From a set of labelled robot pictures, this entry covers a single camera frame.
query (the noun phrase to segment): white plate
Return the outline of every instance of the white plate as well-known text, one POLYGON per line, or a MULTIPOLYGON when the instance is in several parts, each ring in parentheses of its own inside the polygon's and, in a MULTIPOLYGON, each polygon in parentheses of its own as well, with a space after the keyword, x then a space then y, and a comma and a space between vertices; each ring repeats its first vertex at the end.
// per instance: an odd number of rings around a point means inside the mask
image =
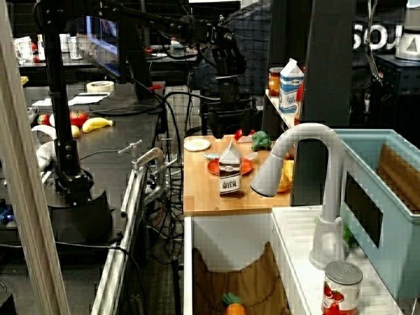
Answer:
POLYGON ((184 143, 184 148, 193 152, 203 151, 208 147, 210 147, 210 142, 203 139, 194 139, 184 143))

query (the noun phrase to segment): banana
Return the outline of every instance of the banana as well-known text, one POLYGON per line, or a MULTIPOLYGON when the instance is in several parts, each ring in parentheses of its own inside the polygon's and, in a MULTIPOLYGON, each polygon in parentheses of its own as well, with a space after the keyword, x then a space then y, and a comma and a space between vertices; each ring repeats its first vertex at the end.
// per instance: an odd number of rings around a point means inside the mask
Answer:
POLYGON ((94 129, 102 128, 105 126, 112 126, 113 121, 112 120, 106 120, 105 118, 96 117, 96 118, 90 118, 82 126, 84 133, 89 133, 94 129))

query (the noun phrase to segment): wooden shelf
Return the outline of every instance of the wooden shelf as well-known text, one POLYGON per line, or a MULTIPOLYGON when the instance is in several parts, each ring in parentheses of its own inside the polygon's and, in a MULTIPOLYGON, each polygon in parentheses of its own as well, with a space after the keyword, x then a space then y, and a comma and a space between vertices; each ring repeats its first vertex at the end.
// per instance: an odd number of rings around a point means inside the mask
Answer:
POLYGON ((267 98, 271 101, 271 104, 273 104, 274 108, 280 115, 280 117, 283 119, 285 126, 283 126, 283 129, 286 131, 290 128, 292 128, 295 125, 295 114, 285 115, 282 113, 281 110, 278 109, 278 97, 271 97, 268 95, 268 90, 265 90, 265 94, 267 98))

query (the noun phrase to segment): orange plate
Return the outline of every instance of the orange plate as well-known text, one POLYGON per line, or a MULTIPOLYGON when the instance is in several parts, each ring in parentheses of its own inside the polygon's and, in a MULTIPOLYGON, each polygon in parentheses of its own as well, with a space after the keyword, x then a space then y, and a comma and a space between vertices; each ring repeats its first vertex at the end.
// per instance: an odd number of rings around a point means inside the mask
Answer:
MULTIPOLYGON (((219 175, 219 159, 212 159, 207 165, 207 168, 214 175, 219 175)), ((242 158, 242 175, 245 175, 251 170, 252 170, 252 162, 243 157, 242 158)))

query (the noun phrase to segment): white faucet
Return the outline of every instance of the white faucet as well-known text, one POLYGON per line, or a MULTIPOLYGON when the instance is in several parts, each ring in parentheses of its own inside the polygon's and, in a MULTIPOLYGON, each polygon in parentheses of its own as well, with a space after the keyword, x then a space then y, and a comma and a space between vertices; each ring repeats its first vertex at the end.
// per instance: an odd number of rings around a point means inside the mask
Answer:
POLYGON ((316 268, 324 269, 331 261, 346 259, 343 220, 340 217, 344 152, 341 139, 334 130, 319 123, 303 123, 287 130, 277 139, 257 174, 253 175, 251 188, 262 196, 274 197, 282 177, 284 156, 294 143, 308 138, 322 141, 329 152, 324 204, 316 221, 314 245, 309 256, 316 268))

